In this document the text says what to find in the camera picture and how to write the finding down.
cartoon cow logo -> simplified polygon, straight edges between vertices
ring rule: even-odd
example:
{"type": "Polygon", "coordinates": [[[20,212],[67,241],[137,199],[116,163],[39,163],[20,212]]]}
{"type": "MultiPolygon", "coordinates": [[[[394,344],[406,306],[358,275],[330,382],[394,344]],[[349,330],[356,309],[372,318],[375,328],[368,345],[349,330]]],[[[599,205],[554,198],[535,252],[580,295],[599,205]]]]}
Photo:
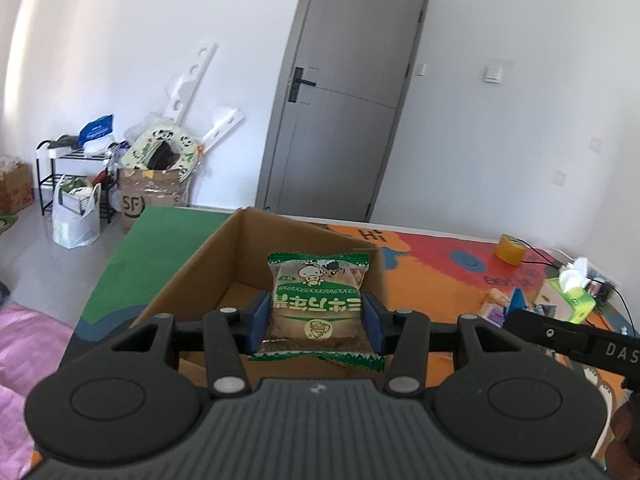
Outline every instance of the cartoon cow logo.
{"type": "Polygon", "coordinates": [[[326,270],[330,276],[335,276],[340,270],[344,273],[344,269],[340,269],[337,260],[318,260],[318,265],[326,270]]]}
{"type": "Polygon", "coordinates": [[[321,276],[326,274],[326,270],[313,262],[303,262],[303,265],[304,267],[298,271],[298,276],[305,285],[318,286],[324,282],[321,276]]]}

white plastic bag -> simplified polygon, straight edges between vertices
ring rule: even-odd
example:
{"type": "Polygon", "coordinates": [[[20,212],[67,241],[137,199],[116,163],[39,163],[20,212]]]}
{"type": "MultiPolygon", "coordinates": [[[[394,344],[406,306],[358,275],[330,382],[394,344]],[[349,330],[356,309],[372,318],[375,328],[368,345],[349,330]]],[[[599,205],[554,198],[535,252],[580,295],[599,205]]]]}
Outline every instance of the white plastic bag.
{"type": "Polygon", "coordinates": [[[94,186],[89,204],[84,214],[79,215],[64,207],[59,200],[63,176],[53,194],[53,241],[67,249],[85,247],[94,243],[100,236],[100,184],[94,186]]]}

door handle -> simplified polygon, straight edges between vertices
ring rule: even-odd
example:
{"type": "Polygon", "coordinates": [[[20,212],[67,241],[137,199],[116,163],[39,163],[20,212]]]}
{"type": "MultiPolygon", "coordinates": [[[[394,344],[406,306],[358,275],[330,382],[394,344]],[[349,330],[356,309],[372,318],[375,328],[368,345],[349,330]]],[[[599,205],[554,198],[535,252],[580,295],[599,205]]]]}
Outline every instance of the door handle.
{"type": "Polygon", "coordinates": [[[291,82],[291,90],[289,92],[289,102],[295,103],[298,101],[298,94],[300,93],[300,85],[317,86],[317,83],[302,79],[302,73],[304,69],[301,66],[297,66],[293,72],[293,81],[291,82]]]}

cable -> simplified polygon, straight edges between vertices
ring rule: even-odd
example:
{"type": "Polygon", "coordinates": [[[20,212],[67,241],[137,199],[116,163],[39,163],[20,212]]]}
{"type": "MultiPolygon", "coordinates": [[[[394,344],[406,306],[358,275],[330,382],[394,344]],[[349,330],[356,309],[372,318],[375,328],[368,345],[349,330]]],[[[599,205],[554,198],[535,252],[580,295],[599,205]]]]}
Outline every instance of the cable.
{"type": "Polygon", "coordinates": [[[550,266],[555,267],[556,269],[559,269],[560,267],[556,266],[555,262],[552,262],[549,258],[547,258],[545,256],[544,253],[541,253],[539,250],[537,250],[533,245],[529,244],[528,242],[524,241],[524,240],[520,240],[519,238],[516,238],[517,241],[522,242],[523,244],[525,244],[529,249],[531,249],[533,252],[535,252],[538,256],[540,256],[540,258],[542,258],[543,260],[545,260],[550,266]]]}
{"type": "Polygon", "coordinates": [[[569,260],[570,262],[574,261],[575,258],[572,258],[571,256],[569,256],[567,253],[565,253],[564,251],[561,251],[560,249],[556,249],[555,247],[550,248],[549,251],[555,251],[556,253],[560,253],[562,254],[562,256],[564,256],[567,260],[569,260]]]}
{"type": "Polygon", "coordinates": [[[594,311],[596,314],[598,314],[598,317],[600,318],[600,321],[602,322],[602,324],[608,329],[609,329],[609,323],[607,323],[607,321],[602,317],[602,314],[599,313],[598,311],[594,311]]]}
{"type": "Polygon", "coordinates": [[[607,285],[620,297],[620,300],[622,300],[622,304],[625,306],[626,314],[629,316],[629,323],[631,323],[631,328],[634,330],[634,337],[636,337],[636,326],[634,325],[634,320],[631,317],[631,312],[629,312],[629,307],[626,306],[626,301],[625,298],[622,297],[622,294],[620,294],[620,292],[609,282],[601,282],[600,280],[594,280],[593,278],[591,278],[591,283],[601,283],[603,285],[607,285]]]}
{"type": "Polygon", "coordinates": [[[557,269],[557,267],[554,264],[548,264],[547,262],[526,262],[525,260],[522,260],[520,263],[521,264],[546,265],[547,267],[553,267],[554,269],[557,269]]]}

black cable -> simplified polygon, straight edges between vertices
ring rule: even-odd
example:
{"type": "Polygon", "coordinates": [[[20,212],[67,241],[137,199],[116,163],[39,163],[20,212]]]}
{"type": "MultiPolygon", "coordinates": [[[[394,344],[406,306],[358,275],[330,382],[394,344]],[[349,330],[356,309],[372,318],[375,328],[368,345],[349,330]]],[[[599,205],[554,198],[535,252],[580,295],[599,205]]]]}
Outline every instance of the black cable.
{"type": "Polygon", "coordinates": [[[556,269],[559,269],[560,267],[558,267],[556,265],[555,262],[552,262],[549,258],[547,258],[545,256],[544,253],[541,253],[539,250],[537,250],[533,245],[529,244],[528,242],[524,241],[524,240],[520,240],[519,238],[516,238],[517,241],[522,242],[523,244],[525,244],[529,249],[531,249],[533,252],[535,252],[538,256],[540,256],[540,258],[542,258],[543,260],[545,260],[551,267],[554,267],[556,269]]]}
{"type": "Polygon", "coordinates": [[[557,269],[557,267],[554,264],[548,264],[547,262],[527,262],[525,260],[522,260],[520,263],[521,264],[546,265],[547,267],[553,267],[554,269],[557,269]]]}
{"type": "Polygon", "coordinates": [[[634,337],[636,337],[636,326],[634,325],[634,320],[631,317],[631,312],[629,312],[629,307],[626,306],[626,301],[625,301],[625,298],[622,297],[622,294],[620,294],[620,292],[609,282],[601,282],[600,280],[594,280],[593,278],[590,278],[590,280],[591,280],[591,283],[601,283],[603,285],[607,285],[608,287],[611,288],[611,290],[613,290],[620,297],[620,300],[622,300],[622,304],[625,306],[626,314],[629,316],[629,323],[631,323],[631,328],[634,330],[634,337]]]}
{"type": "Polygon", "coordinates": [[[599,313],[597,310],[594,310],[594,312],[595,312],[596,314],[598,314],[598,317],[600,318],[600,321],[601,321],[601,322],[602,322],[602,324],[605,326],[605,328],[606,328],[607,330],[610,330],[610,329],[609,329],[609,323],[607,323],[607,320],[606,320],[606,319],[604,319],[604,318],[602,317],[602,314],[601,314],[601,313],[599,313]]]}

